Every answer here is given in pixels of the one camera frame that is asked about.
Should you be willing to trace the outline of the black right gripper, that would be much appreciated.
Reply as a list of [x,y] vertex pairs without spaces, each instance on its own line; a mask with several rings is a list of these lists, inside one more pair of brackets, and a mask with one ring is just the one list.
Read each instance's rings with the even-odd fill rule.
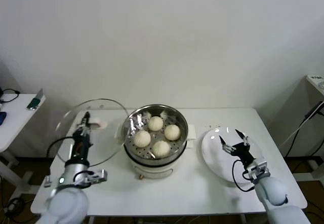
[[247,167],[253,163],[255,158],[250,153],[250,144],[248,141],[248,137],[237,129],[235,129],[235,131],[237,135],[241,138],[242,142],[234,146],[230,146],[226,144],[225,140],[221,136],[219,136],[220,142],[222,144],[222,150],[232,156],[239,157],[239,159],[243,163],[244,168],[247,169]]

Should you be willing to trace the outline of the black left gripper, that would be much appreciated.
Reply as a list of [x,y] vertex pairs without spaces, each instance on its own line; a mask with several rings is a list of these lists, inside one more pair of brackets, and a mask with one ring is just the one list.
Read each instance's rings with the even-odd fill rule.
[[91,125],[89,123],[90,113],[87,111],[82,119],[82,122],[77,124],[75,134],[72,138],[74,144],[71,152],[71,159],[86,160],[88,158],[89,148],[92,146],[89,132]]

